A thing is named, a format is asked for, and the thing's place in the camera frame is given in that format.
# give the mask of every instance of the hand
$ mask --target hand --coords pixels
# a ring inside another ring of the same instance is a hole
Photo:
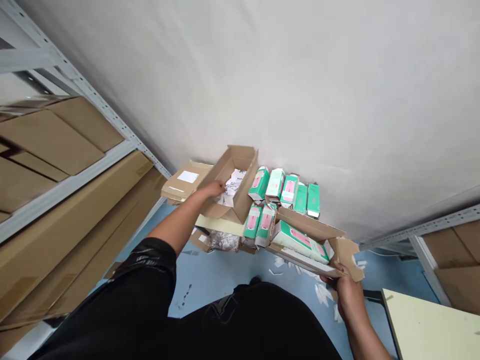
[[[335,268],[347,274],[347,276],[331,279],[320,275],[320,279],[330,285],[338,293],[338,312],[341,318],[347,322],[369,324],[369,316],[365,307],[364,291],[361,282],[355,282],[349,274],[347,267],[337,260],[333,262]]]

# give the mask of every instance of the white label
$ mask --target white label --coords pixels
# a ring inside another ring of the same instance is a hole
[[[193,184],[198,177],[199,175],[197,173],[184,171],[178,176],[178,180]]]

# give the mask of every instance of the light yellow table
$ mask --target light yellow table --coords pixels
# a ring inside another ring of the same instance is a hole
[[[480,316],[387,289],[382,292],[401,359],[480,359]]]

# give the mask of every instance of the open cardboard box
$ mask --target open cardboard box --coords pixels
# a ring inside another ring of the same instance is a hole
[[[252,146],[228,145],[228,149],[216,162],[208,175],[198,186],[199,189],[207,186],[213,180],[226,183],[235,169],[246,171],[243,181],[233,197],[233,207],[220,205],[215,199],[207,202],[201,214],[214,219],[225,219],[238,224],[244,224],[249,215],[253,200],[249,190],[259,168],[258,151]]]
[[[325,240],[328,240],[330,246],[335,252],[329,265],[312,260],[311,258],[301,255],[282,245],[272,243],[273,228],[280,220],[283,220],[320,244],[323,244]],[[352,279],[355,282],[359,282],[365,277],[365,275],[363,270],[355,264],[353,255],[358,253],[360,249],[359,246],[350,239],[341,237],[344,234],[343,231],[328,226],[308,216],[284,207],[279,207],[268,232],[270,243],[266,247],[266,250],[314,274],[324,275],[329,278],[340,278],[347,275],[331,266],[333,261],[337,260],[346,266]]]

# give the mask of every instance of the cardboard box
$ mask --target cardboard box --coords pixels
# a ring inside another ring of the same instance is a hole
[[[307,186],[302,182],[298,182],[293,211],[300,214],[307,213]]]
[[[480,266],[437,269],[435,274],[455,309],[480,315]]]
[[[56,182],[61,182],[69,177],[63,171],[58,170],[56,167],[23,150],[9,155],[8,158]]]
[[[283,185],[283,191],[281,192],[280,198],[280,204],[284,208],[290,208],[295,202],[299,180],[300,176],[294,173],[285,177],[285,185]]]
[[[49,110],[0,108],[0,137],[69,175],[78,174],[104,156]]]
[[[213,180],[220,180],[226,183],[235,169],[246,171],[246,174],[233,197],[233,207],[220,205],[214,199],[211,199],[203,207],[202,215],[214,219],[230,220],[238,224],[245,222],[253,202],[249,196],[249,190],[259,168],[258,154],[258,151],[251,146],[228,145],[228,149],[223,153],[198,188],[201,189],[207,186]]]
[[[455,226],[453,230],[475,261],[480,264],[480,220]]]
[[[41,320],[142,197],[151,194],[152,188],[161,180],[165,178],[152,168],[0,323],[0,331]]]
[[[477,265],[475,258],[453,228],[423,235],[439,269],[464,268]]]
[[[265,195],[268,196],[271,202],[280,202],[282,189],[285,181],[285,172],[282,168],[276,168],[271,171],[270,180],[266,187]]]
[[[161,189],[161,195],[173,200],[171,205],[183,203],[197,190],[212,168],[212,165],[190,160],[166,181]]]
[[[270,172],[266,166],[260,166],[258,168],[255,177],[253,178],[253,184],[248,191],[248,195],[254,201],[262,201],[265,199],[265,191],[270,180]]]
[[[152,166],[134,151],[0,247],[0,321]]]
[[[161,197],[163,180],[144,193],[128,216],[95,254],[75,281],[48,311],[48,315],[71,313],[95,288],[113,261]]]
[[[320,216],[320,186],[317,184],[308,184],[306,213],[315,219]]]
[[[257,229],[259,227],[259,220],[262,213],[262,208],[260,206],[252,205],[250,207],[250,212],[248,213],[248,218],[245,222],[245,230],[243,231],[243,236],[250,239],[255,239],[257,235]]]
[[[8,106],[50,110],[103,153],[124,140],[102,113],[81,96],[37,95]]]
[[[350,276],[356,282],[361,281],[365,275],[362,269],[357,267],[353,255],[360,251],[359,246],[350,239],[340,237],[344,234],[343,231],[334,227],[328,226],[320,221],[309,218],[308,216],[301,215],[290,209],[280,207],[272,222],[272,226],[269,231],[270,244],[266,247],[266,250],[281,257],[285,260],[296,264],[314,274],[325,275],[330,278],[339,278],[346,274],[329,266],[322,264],[319,261],[315,261],[306,257],[298,252],[290,250],[282,245],[272,243],[272,232],[274,225],[280,220],[283,220],[287,224],[293,226],[297,230],[306,234],[311,239],[322,244],[325,240],[328,240],[331,248],[334,251],[330,264],[337,260],[350,272]]]
[[[0,211],[13,213],[56,185],[56,182],[0,157]]]

